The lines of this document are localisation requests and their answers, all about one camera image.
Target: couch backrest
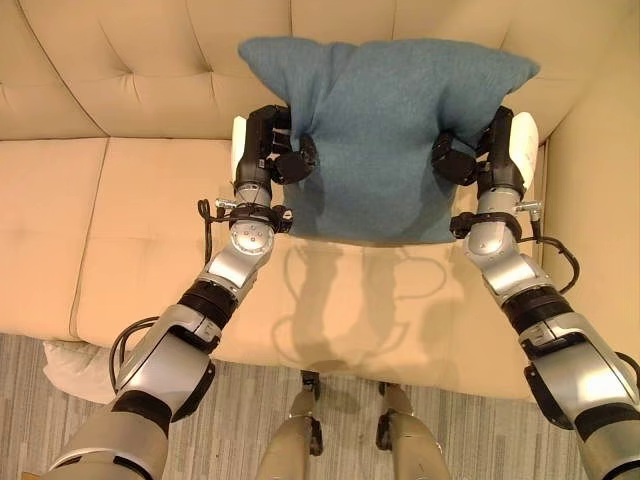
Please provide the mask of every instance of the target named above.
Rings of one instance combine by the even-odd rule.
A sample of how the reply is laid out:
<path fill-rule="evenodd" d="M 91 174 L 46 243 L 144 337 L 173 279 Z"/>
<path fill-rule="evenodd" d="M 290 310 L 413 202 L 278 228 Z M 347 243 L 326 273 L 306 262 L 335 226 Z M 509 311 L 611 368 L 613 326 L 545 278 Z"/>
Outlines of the couch backrest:
<path fill-rule="evenodd" d="M 228 138 L 278 101 L 236 54 L 258 35 L 323 42 L 436 37 L 528 56 L 510 96 L 545 138 L 634 0 L 0 0 L 0 140 Z"/>

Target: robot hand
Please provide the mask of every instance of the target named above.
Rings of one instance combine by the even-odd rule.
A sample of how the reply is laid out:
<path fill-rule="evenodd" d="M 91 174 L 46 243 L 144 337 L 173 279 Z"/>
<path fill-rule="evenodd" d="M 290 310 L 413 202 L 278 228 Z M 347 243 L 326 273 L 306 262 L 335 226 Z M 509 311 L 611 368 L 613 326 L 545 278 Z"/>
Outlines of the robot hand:
<path fill-rule="evenodd" d="M 208 259 L 191 288 L 135 347 L 115 381 L 115 400 L 83 425 L 44 479 L 162 478 L 169 424 L 198 407 L 215 375 L 209 354 L 269 260 L 275 234 L 291 227 L 290 210 L 271 208 L 271 181 L 298 178 L 314 164 L 310 139 L 301 142 L 302 152 L 286 147 L 288 137 L 276 130 L 289 126 L 282 107 L 249 116 L 235 201 L 218 200 L 216 217 L 208 219 L 230 223 L 230 243 Z M 272 154 L 285 158 L 278 162 Z"/>
<path fill-rule="evenodd" d="M 525 377 L 542 413 L 554 425 L 576 431 L 589 478 L 640 478 L 637 364 L 615 353 L 518 248 L 519 211 L 531 215 L 532 240 L 549 239 L 540 235 L 542 205 L 522 202 L 538 148 L 533 119 L 528 113 L 513 117 L 500 107 L 477 150 L 478 156 L 489 152 L 482 163 L 451 150 L 452 138 L 445 133 L 436 142 L 434 169 L 461 185 L 477 181 L 479 202 L 477 213 L 453 218 L 451 230 L 464 238 L 465 255 L 480 269 L 487 289 L 519 335 L 530 361 Z M 622 359 L 636 370 L 635 379 Z"/>

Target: white pillow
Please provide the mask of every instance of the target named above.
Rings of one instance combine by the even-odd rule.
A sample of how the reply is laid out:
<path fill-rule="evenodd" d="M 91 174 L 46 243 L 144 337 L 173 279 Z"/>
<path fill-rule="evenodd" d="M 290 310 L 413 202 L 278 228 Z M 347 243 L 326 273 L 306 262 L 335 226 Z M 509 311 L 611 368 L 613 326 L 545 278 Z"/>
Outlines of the white pillow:
<path fill-rule="evenodd" d="M 106 404 L 115 397 L 109 381 L 109 350 L 85 342 L 44 341 L 44 374 L 59 390 Z"/>

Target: couch armrest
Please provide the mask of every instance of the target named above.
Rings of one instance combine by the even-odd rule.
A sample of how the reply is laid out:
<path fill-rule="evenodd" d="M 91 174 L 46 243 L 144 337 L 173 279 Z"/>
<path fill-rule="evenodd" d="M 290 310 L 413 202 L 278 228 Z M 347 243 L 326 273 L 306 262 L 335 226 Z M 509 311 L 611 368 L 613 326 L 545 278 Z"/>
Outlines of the couch armrest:
<path fill-rule="evenodd" d="M 545 231 L 581 262 L 567 297 L 614 349 L 640 356 L 640 52 L 638 8 L 592 85 L 549 141 Z M 545 251 L 559 285 L 570 268 Z"/>

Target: robot forearm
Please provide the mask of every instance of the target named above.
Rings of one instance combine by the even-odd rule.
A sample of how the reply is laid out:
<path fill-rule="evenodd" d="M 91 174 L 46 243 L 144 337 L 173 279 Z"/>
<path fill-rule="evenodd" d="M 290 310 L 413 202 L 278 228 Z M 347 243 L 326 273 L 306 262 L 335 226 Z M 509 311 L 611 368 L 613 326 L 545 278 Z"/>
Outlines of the robot forearm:
<path fill-rule="evenodd" d="M 210 219 L 231 223 L 229 244 L 135 347 L 118 374 L 115 400 L 82 426 L 44 479 L 162 478 L 169 424 L 198 407 L 215 375 L 209 354 L 269 260 L 275 233 L 291 225 L 289 210 L 271 208 L 270 181 L 294 181 L 294 176 L 267 159 L 275 150 L 283 153 L 273 129 L 287 128 L 287 121 L 288 110 L 281 107 L 251 114 L 236 169 L 235 201 L 218 201 L 217 215 Z M 305 155 L 280 156 L 295 167 L 309 159 Z M 305 164 L 309 170 L 311 163 Z"/>
<path fill-rule="evenodd" d="M 482 272 L 519 335 L 530 361 L 525 377 L 540 409 L 554 425 L 578 434 L 589 478 L 640 478 L 638 379 L 573 311 L 544 270 L 519 251 L 521 229 L 515 215 L 529 210 L 534 237 L 540 240 L 535 227 L 541 205 L 521 201 L 535 165 L 535 124 L 530 116 L 513 122 L 512 129 L 511 112 L 501 107 L 481 147 L 489 151 L 487 162 L 463 175 L 468 183 L 469 171 L 474 171 L 478 181 L 477 213 L 452 219 L 452 232 L 464 238 L 465 255 Z M 434 150 L 436 171 L 447 154 L 446 145 L 439 147 Z"/>

